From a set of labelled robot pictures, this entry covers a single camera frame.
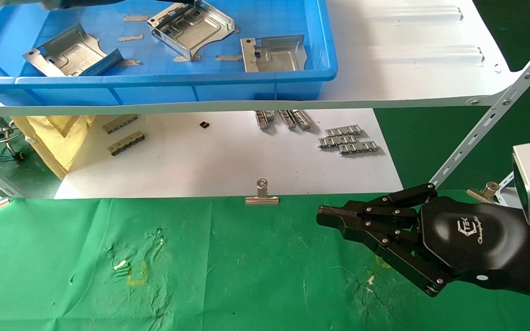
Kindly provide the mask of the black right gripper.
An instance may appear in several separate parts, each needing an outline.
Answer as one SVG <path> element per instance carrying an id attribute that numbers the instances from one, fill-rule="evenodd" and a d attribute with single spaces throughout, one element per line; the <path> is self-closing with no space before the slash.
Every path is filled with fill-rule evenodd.
<path id="1" fill-rule="evenodd" d="M 530 296 L 530 226 L 523 211 L 437 197 L 435 184 L 426 183 L 371 201 L 322 205 L 316 222 L 365 245 L 428 296 L 438 295 L 450 277 Z"/>

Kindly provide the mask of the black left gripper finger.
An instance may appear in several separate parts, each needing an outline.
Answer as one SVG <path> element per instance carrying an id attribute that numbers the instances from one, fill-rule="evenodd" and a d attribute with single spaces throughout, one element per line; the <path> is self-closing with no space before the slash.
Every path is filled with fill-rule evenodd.
<path id="1" fill-rule="evenodd" d="M 40 0 L 46 9 L 69 9 L 88 6 L 107 6 L 123 2 L 123 0 Z"/>

